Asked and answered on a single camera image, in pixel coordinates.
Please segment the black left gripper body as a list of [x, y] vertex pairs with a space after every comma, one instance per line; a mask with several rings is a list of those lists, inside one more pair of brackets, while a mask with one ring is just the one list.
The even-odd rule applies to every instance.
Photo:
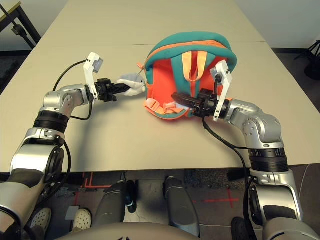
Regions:
[[117, 97], [115, 96], [117, 85], [111, 83], [108, 78], [100, 78], [95, 83], [95, 88], [98, 94], [98, 100], [103, 102], [116, 102]]

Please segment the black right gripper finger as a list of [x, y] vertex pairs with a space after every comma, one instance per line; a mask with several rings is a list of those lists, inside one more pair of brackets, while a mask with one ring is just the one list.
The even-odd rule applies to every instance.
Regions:
[[175, 103], [178, 108], [193, 109], [198, 104], [198, 100], [179, 98], [175, 100]]
[[199, 102], [197, 98], [191, 97], [186, 93], [174, 92], [171, 97], [178, 104], [197, 104]]

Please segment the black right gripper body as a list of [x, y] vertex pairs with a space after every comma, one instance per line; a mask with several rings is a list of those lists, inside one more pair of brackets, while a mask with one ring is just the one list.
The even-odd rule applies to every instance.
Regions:
[[200, 118], [214, 116], [219, 101], [218, 95], [213, 90], [201, 89], [196, 100], [193, 108], [194, 116]]

